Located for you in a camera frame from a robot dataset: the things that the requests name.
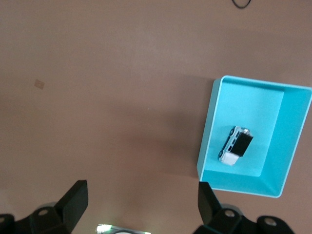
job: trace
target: white toy vehicle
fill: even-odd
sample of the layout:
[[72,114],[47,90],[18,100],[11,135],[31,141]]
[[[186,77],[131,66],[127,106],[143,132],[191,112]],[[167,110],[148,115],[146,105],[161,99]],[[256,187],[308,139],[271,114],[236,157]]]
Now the white toy vehicle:
[[252,139],[249,129],[236,126],[230,131],[230,136],[219,153],[219,160],[233,166],[243,157]]

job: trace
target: black cable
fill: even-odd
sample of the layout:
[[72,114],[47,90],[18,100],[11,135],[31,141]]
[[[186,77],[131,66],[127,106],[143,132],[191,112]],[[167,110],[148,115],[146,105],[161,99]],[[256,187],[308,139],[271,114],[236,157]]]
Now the black cable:
[[252,1],[252,0],[249,0],[248,3],[247,3],[246,5],[244,5],[244,6],[239,6],[239,5],[237,5],[237,3],[235,2],[235,0],[232,0],[232,2],[234,3],[234,5],[235,5],[237,8],[239,8],[239,9],[244,9],[244,8],[246,8],[246,7],[249,5],[249,3],[250,3],[251,1]]

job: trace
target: brown floor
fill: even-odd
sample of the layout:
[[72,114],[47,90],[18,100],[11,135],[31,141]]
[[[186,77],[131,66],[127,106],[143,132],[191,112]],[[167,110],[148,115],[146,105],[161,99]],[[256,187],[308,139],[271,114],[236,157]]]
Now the brown floor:
[[[0,213],[23,218],[87,179],[75,234],[99,223],[191,234],[213,80],[312,86],[311,12],[300,0],[245,10],[230,0],[0,1]],[[311,139],[309,113],[281,198],[217,196],[310,234]]]

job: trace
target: blue plastic bin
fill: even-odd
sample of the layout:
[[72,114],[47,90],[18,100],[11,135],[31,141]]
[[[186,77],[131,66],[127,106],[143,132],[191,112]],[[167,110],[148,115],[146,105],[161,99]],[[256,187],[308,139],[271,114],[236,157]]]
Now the blue plastic bin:
[[[197,171],[213,189],[279,197],[306,119],[312,88],[224,76],[214,81]],[[234,126],[253,140],[234,166],[218,153]]]

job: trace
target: small square mark on surface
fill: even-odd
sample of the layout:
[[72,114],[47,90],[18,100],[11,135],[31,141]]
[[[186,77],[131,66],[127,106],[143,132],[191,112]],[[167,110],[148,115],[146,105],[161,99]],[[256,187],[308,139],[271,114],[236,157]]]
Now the small square mark on surface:
[[42,82],[42,81],[36,79],[36,81],[35,81],[35,86],[36,86],[37,88],[43,89],[43,87],[44,87],[44,82]]

